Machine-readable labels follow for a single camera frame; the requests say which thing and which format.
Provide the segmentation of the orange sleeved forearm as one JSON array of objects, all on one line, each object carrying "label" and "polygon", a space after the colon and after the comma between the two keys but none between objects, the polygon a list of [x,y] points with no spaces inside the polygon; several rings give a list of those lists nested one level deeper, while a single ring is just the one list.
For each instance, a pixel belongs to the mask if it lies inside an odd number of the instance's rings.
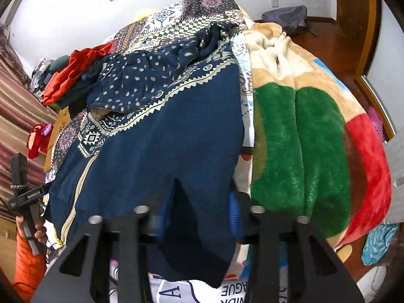
[{"label": "orange sleeved forearm", "polygon": [[16,263],[13,288],[23,302],[30,302],[44,278],[46,262],[43,255],[33,255],[27,241],[17,235]]}]

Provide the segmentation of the person's left hand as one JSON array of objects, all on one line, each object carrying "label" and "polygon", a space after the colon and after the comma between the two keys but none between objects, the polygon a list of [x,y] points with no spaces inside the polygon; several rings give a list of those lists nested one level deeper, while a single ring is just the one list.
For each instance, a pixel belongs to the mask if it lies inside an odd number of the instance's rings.
[{"label": "person's left hand", "polygon": [[[34,237],[42,244],[46,244],[48,240],[48,236],[46,234],[46,227],[44,226],[45,219],[44,217],[41,216],[41,214],[44,212],[44,209],[40,206],[37,205],[38,207],[38,213],[40,217],[35,221],[35,228],[36,231],[34,233]],[[22,215],[17,215],[16,218],[16,227],[17,227],[17,243],[28,243],[24,231],[24,217]]]}]

